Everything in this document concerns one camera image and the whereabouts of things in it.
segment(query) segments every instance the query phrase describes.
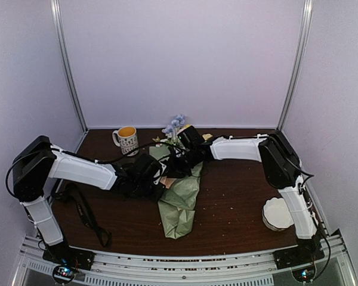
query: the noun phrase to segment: mug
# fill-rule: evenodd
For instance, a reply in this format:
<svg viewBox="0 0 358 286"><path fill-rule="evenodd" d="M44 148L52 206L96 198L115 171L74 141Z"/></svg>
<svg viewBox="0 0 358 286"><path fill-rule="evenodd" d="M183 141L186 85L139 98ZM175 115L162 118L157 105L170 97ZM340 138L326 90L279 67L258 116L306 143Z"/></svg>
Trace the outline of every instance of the mug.
<svg viewBox="0 0 358 286"><path fill-rule="evenodd" d="M126 126L119 130L115 130L113 131L113 141L116 146L121 148L122 154L125 155L138 147L137 130L132 126ZM139 150L135 150L128 156L134 156L138 152Z"/></svg>

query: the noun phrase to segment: white backdrop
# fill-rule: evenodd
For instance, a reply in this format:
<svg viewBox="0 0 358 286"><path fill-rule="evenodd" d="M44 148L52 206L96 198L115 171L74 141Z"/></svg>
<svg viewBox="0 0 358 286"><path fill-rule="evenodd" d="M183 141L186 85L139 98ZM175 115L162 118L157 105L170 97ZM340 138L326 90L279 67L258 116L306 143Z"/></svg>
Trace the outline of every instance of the white backdrop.
<svg viewBox="0 0 358 286"><path fill-rule="evenodd" d="M37 136L74 150L82 137L64 77L49 0L0 1L0 286L9 285L27 231L5 190L13 159Z"/></svg>
<svg viewBox="0 0 358 286"><path fill-rule="evenodd" d="M358 276L358 1L315 1L285 133Z"/></svg>
<svg viewBox="0 0 358 286"><path fill-rule="evenodd" d="M302 0L61 1L90 128L275 127L297 48Z"/></svg>

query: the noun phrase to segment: metal extrusion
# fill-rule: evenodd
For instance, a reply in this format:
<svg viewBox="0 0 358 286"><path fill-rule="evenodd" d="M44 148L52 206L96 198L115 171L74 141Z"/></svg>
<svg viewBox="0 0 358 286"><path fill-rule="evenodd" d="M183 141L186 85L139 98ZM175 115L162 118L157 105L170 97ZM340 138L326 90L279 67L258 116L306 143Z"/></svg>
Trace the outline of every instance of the metal extrusion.
<svg viewBox="0 0 358 286"><path fill-rule="evenodd" d="M82 112L81 105L78 100L76 86L73 80L72 69L70 67L69 57L67 54L66 42L64 37L64 30L62 25L61 19L61 12L60 12L60 1L59 0L51 0L51 8L52 8L52 15L53 21L55 25L55 29L57 31L58 43L60 46L61 57L63 61L64 73L67 81L67 85L69 88L69 93L72 98L73 107L76 111L76 115L78 117L81 129L83 132L88 130L88 127L85 122L84 114Z"/></svg>
<svg viewBox="0 0 358 286"><path fill-rule="evenodd" d="M277 125L277 128L279 130L282 130L284 128L285 120L288 116L289 108L291 106L291 102L296 89L297 80L300 75L301 64L305 54L306 44L308 41L308 36L310 31L312 13L313 13L313 0L305 0L303 18L301 20L300 35L298 38L298 46L297 46L295 61L293 65L291 80L288 86L288 91L286 93L286 98L285 98L284 106L282 108L280 120Z"/></svg>

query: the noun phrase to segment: metal frame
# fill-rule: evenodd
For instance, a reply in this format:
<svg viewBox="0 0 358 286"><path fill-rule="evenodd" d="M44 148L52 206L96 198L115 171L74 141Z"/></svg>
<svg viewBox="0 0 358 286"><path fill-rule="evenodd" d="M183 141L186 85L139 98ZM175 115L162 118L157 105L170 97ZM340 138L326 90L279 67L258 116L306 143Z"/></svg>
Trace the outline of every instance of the metal frame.
<svg viewBox="0 0 358 286"><path fill-rule="evenodd" d="M313 0L305 0L303 18L301 20L300 36L298 38L298 46L296 51L296 57L293 65L293 71L291 76L291 81L288 86L288 91L285 98L285 103L282 108L279 124L277 128L282 130L285 125L285 120L289 113L289 108L294 96L294 92L297 85L297 80L300 75L301 63L305 54L306 44L308 41L311 15L313 13Z"/></svg>
<svg viewBox="0 0 358 286"><path fill-rule="evenodd" d="M81 105L78 100L77 90L73 80L72 69L70 67L69 57L67 55L67 48L65 43L64 30L63 30L61 12L60 12L60 1L51 0L51 7L52 7L54 25L57 31L58 43L60 46L61 57L63 60L65 77L66 77L67 85L69 87L70 97L72 98L73 107L76 111L81 129L83 132L86 132L88 130L88 127L86 125L84 114L82 112Z"/></svg>
<svg viewBox="0 0 358 286"><path fill-rule="evenodd" d="M329 237L332 257L341 257L346 267L341 273L346 285L355 286L350 259L340 235ZM51 274L55 264L42 259L43 251L38 247L39 239L26 237L18 255L18 268L11 277L10 285L23 285L28 269ZM327 259L328 248L321 241ZM273 251L258 251L244 254L193 257L138 256L120 253L94 251L95 258L91 271L82 271L75 282L84 285L137 285L137 286L209 286L209 285L254 285L249 281L266 280L279 272L276 269Z"/></svg>

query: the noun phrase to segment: bowl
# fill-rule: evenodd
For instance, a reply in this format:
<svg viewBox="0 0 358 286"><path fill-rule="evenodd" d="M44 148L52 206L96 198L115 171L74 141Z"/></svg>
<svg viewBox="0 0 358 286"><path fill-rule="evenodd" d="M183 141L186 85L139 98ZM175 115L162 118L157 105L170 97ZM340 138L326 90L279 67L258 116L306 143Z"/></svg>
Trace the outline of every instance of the bowl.
<svg viewBox="0 0 358 286"><path fill-rule="evenodd" d="M263 222L272 231L284 231L294 224L283 198L271 198L263 207Z"/></svg>

